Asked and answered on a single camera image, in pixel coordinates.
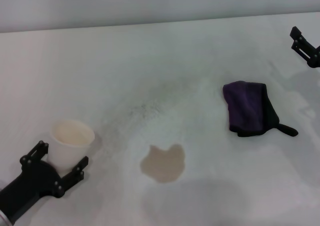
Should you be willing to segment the purple rag with black trim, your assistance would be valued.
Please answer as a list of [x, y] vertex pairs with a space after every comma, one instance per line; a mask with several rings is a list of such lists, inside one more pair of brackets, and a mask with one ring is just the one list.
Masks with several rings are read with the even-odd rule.
[[265, 134], [271, 129], [295, 137], [298, 131], [280, 123], [263, 83], [236, 81], [222, 88], [227, 103], [229, 130], [238, 137]]

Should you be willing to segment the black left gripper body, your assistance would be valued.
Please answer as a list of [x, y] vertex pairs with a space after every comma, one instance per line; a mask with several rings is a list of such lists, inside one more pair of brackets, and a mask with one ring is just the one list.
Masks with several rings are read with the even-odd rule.
[[0, 191], [0, 217], [6, 223], [15, 223], [45, 196], [62, 197], [62, 180], [52, 166], [30, 161], [21, 169], [21, 174]]

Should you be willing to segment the white paper cup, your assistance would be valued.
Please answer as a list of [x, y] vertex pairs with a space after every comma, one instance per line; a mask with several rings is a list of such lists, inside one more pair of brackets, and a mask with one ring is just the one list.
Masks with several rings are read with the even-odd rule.
[[71, 170], [86, 156], [95, 140], [94, 131], [77, 120], [59, 120], [50, 131], [48, 162], [58, 172]]

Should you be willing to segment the brown water stain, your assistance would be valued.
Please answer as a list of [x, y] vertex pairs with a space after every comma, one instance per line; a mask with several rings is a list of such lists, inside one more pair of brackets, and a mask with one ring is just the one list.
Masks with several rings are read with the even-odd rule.
[[185, 159], [185, 151], [179, 144], [174, 144], [167, 150], [151, 145], [140, 163], [140, 169], [157, 183], [174, 182], [185, 169]]

